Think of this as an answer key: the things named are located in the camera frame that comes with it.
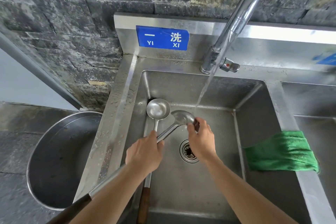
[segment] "white wall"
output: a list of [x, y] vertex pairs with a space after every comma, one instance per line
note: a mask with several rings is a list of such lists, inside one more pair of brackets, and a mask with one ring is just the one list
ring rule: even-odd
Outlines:
[[0, 101], [77, 110], [1, 48]]

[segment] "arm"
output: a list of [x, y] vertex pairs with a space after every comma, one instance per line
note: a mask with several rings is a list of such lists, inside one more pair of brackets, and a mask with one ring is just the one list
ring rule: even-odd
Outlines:
[[162, 160], [164, 142], [157, 144], [156, 137], [152, 131], [128, 148], [126, 166], [120, 174], [98, 192], [70, 224], [117, 223], [139, 184]]
[[205, 120], [199, 121], [199, 132], [188, 124], [189, 144], [195, 156], [208, 168], [221, 193], [242, 224], [297, 224], [286, 213], [226, 167], [215, 150], [215, 136]]

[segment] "green cloth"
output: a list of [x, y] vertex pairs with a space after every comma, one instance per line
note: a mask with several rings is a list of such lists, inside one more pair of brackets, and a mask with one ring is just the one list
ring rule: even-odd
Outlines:
[[250, 170], [320, 170], [302, 131], [282, 131], [255, 146], [245, 148], [245, 153]]

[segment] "blue label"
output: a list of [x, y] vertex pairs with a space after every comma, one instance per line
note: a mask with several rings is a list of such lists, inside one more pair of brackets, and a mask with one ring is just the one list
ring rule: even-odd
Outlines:
[[137, 26], [139, 46], [186, 51], [189, 32], [185, 29]]
[[317, 64], [336, 66], [336, 53], [320, 60]]

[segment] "drain strainer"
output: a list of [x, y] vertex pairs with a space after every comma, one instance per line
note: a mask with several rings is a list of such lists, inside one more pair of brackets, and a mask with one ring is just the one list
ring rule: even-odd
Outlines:
[[184, 140], [180, 145], [180, 155], [183, 158], [185, 162], [188, 163], [196, 163], [199, 160], [196, 158], [196, 156], [191, 151], [189, 140]]

